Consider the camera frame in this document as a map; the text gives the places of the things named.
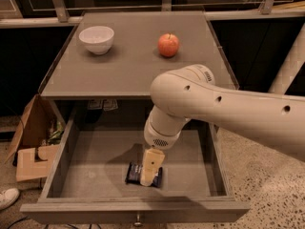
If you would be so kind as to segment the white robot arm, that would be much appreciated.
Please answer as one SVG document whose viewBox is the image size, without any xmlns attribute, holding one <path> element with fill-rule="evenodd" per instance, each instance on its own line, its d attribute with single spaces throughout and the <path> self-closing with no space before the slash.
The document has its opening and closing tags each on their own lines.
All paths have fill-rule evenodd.
<svg viewBox="0 0 305 229">
<path fill-rule="evenodd" d="M 163 151 L 174 145 L 192 119 L 304 161 L 305 98 L 286 94 L 303 64 L 304 33 L 300 32 L 266 94 L 216 87 L 211 70 L 199 64 L 160 74 L 151 85 L 153 108 L 144 128 L 150 148 L 143 155 L 140 183 L 153 183 Z"/>
</svg>

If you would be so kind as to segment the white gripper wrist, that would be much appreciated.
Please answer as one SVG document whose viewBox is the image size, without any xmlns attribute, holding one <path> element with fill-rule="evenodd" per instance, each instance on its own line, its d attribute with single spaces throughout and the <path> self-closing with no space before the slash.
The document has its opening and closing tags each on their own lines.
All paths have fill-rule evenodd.
<svg viewBox="0 0 305 229">
<path fill-rule="evenodd" d="M 183 127 L 189 121 L 189 118 L 166 114 L 156 106 L 152 108 L 145 123 L 144 138 L 154 148 L 146 149 L 144 152 L 140 176 L 141 185 L 152 185 L 165 158 L 165 154 L 161 150 L 172 148 L 179 139 Z"/>
</svg>

